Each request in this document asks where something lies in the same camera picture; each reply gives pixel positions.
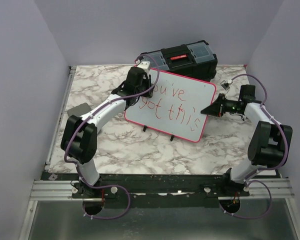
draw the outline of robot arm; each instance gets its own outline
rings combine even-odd
[[[99,173],[92,160],[97,151],[98,132],[111,118],[133,106],[140,97],[129,96],[140,94],[152,86],[149,70],[150,62],[141,61],[137,66],[131,67],[126,80],[114,89],[102,104],[80,117],[72,115],[68,118],[61,140],[61,149],[66,151],[75,131],[83,124],[68,149],[68,155],[74,159],[88,184],[94,185],[99,179]],[[150,90],[141,96],[151,98],[152,93],[153,90]]]
[[[229,190],[243,188],[244,182],[253,178],[260,170],[277,167],[283,160],[285,151],[289,151],[292,128],[279,123],[288,143],[288,149],[285,149],[278,127],[262,111],[261,108],[265,106],[260,106],[261,101],[256,100],[255,89],[254,85],[242,85],[238,101],[228,100],[225,94],[220,93],[210,106],[201,111],[202,114],[215,117],[221,117],[224,113],[242,114],[255,126],[247,158],[224,175],[224,187]]]

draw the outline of white marble surface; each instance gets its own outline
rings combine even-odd
[[[78,66],[66,109],[82,103],[92,108],[101,104],[122,81],[131,66]],[[246,73],[242,65],[218,66],[211,81],[216,84],[215,98],[222,91],[220,82]],[[240,86],[248,84],[245,76],[237,78],[227,95],[236,100]],[[65,163],[60,143],[68,115],[64,114],[53,149],[50,173],[75,173],[75,166]],[[231,116],[209,116],[200,142],[193,143],[127,122],[119,114],[98,135],[93,160],[100,173],[108,174],[222,174],[247,156],[254,128],[246,119]]]

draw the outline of gray pad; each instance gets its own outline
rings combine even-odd
[[[66,113],[68,114],[68,117],[72,115],[75,115],[76,117],[80,117],[83,114],[90,112],[91,110],[92,108],[88,105],[88,103],[85,102],[69,109],[68,111],[66,111]]]

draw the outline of black bracket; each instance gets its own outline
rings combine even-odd
[[[201,110],[201,114],[215,117],[222,117],[224,113],[241,114],[245,113],[248,103],[261,103],[255,97],[256,86],[242,85],[238,101],[226,99],[224,93],[219,93],[217,99],[209,106]]]
[[[62,150],[67,149],[70,139],[82,122],[83,120],[75,115],[68,118],[61,140]],[[69,157],[77,159],[81,164],[88,163],[97,151],[97,132],[94,124],[85,123],[70,146]]]
[[[82,208],[89,215],[97,215],[104,208],[103,202],[83,201]]]
[[[288,151],[293,130],[288,125],[280,126],[288,143],[288,149],[286,150]],[[277,126],[266,121],[259,121],[248,147],[247,155],[252,165],[262,165],[268,168],[276,167],[282,161],[284,153],[283,137]]]
[[[241,197],[249,196],[249,193],[240,187],[225,191],[224,184],[225,179],[222,175],[101,174],[96,186],[125,187],[130,193],[131,208],[218,208],[218,197],[234,197],[236,193],[240,193]],[[74,199],[103,199],[104,207],[110,209],[122,209],[127,206],[127,194],[121,189],[113,193],[110,188],[105,188],[103,198],[100,189],[92,189],[82,182],[73,186],[78,190],[72,194]],[[173,194],[178,191],[184,194]],[[96,205],[97,209],[94,211],[103,206],[98,202]]]
[[[139,94],[152,86],[151,75],[147,75],[144,69],[132,66],[123,81],[116,89],[112,90],[111,94],[117,94],[120,97],[126,97],[134,94]],[[143,94],[141,97],[151,98],[153,89]],[[133,106],[137,101],[136,97],[126,100],[126,108]]]

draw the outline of white wall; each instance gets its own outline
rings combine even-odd
[[[246,64],[283,0],[35,0],[71,65],[131,64],[206,40],[220,64]]]
[[[268,91],[266,107],[271,114],[293,128],[288,161],[282,173],[292,182],[300,212],[300,0],[283,2],[256,48],[247,72],[264,83]],[[263,98],[260,88],[258,93]]]
[[[0,1],[0,240],[18,239],[69,69],[33,0]]]

